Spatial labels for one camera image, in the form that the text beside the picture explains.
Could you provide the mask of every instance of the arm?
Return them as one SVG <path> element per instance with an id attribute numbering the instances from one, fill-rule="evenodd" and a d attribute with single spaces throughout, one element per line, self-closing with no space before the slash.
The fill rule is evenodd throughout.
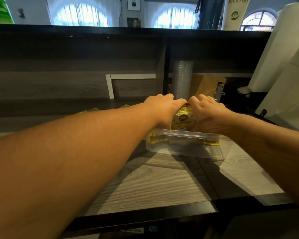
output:
<path id="1" fill-rule="evenodd" d="M 0 238 L 55 238 L 104 189 L 148 132 L 186 100 L 65 117 L 0 139 Z"/>
<path id="2" fill-rule="evenodd" d="M 204 95 L 188 103 L 197 116 L 196 130 L 231 138 L 299 204 L 299 132 L 232 112 Z"/>

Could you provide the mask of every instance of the person's right arm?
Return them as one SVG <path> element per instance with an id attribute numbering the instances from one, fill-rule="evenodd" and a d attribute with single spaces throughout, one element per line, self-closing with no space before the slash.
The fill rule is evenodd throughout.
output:
<path id="1" fill-rule="evenodd" d="M 247 152 L 299 204 L 299 132 L 238 114 L 212 97 L 191 97 L 196 131 L 219 133 Z"/>

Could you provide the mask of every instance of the white appliance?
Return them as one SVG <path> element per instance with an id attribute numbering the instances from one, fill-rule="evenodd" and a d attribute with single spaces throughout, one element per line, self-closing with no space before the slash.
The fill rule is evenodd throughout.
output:
<path id="1" fill-rule="evenodd" d="M 288 4 L 277 23 L 248 85 L 252 92 L 269 92 L 299 48 L 299 2 Z"/>
<path id="2" fill-rule="evenodd" d="M 275 124 L 299 131 L 299 49 L 256 110 L 262 112 Z"/>

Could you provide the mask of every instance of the person's left arm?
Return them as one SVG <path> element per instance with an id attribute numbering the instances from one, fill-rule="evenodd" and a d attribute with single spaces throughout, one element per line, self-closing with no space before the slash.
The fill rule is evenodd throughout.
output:
<path id="1" fill-rule="evenodd" d="M 186 100 L 150 96 L 0 139 L 0 238 L 55 238 L 106 187 L 154 127 Z"/>

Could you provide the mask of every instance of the hand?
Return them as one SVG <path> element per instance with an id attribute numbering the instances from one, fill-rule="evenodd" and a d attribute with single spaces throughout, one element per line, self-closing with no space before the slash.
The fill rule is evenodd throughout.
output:
<path id="1" fill-rule="evenodd" d="M 187 103 L 185 99 L 174 100 L 172 94 L 167 94 L 163 96 L 158 94 L 157 96 L 150 96 L 145 101 L 144 104 L 148 105 L 151 111 L 157 119 L 156 128 L 170 129 L 171 121 L 177 111 Z"/>
<path id="2" fill-rule="evenodd" d="M 238 115 L 227 109 L 224 104 L 217 103 L 214 98 L 199 95 L 192 96 L 188 103 L 196 116 L 196 125 L 191 132 L 223 133 L 223 128 Z"/>

